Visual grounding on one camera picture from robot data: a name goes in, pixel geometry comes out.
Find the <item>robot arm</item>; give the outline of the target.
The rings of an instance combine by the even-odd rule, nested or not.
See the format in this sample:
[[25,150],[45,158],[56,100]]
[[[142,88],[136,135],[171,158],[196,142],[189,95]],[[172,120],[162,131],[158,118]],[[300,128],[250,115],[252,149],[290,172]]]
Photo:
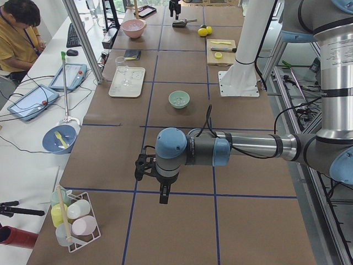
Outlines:
[[321,129],[284,136],[163,129],[155,148],[160,203],[168,202],[181,165],[224,166],[233,153],[281,157],[352,183],[352,2],[286,1],[282,30],[291,40],[311,35],[320,46]]

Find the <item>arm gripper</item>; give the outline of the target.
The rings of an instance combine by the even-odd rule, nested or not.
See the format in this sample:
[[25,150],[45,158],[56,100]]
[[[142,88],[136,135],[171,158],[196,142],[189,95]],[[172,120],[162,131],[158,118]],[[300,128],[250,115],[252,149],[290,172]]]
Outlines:
[[179,3],[179,0],[169,1],[169,11],[171,17],[175,16],[176,20],[179,19],[179,14],[181,13],[181,4]]

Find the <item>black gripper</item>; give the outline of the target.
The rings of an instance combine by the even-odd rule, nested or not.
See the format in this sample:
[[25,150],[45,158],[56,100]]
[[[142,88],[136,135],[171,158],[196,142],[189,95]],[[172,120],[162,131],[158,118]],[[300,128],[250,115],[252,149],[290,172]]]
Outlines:
[[165,177],[158,173],[157,180],[160,183],[160,204],[168,204],[170,186],[176,182],[176,180],[178,179],[178,175],[179,173],[176,173],[171,177]]

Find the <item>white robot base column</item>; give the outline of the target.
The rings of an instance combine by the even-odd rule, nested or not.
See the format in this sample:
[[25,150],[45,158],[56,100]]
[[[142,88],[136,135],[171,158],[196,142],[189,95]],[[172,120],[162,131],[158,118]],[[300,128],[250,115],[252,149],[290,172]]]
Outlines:
[[222,97],[259,96],[255,62],[276,5],[275,0],[249,1],[234,64],[218,73]]

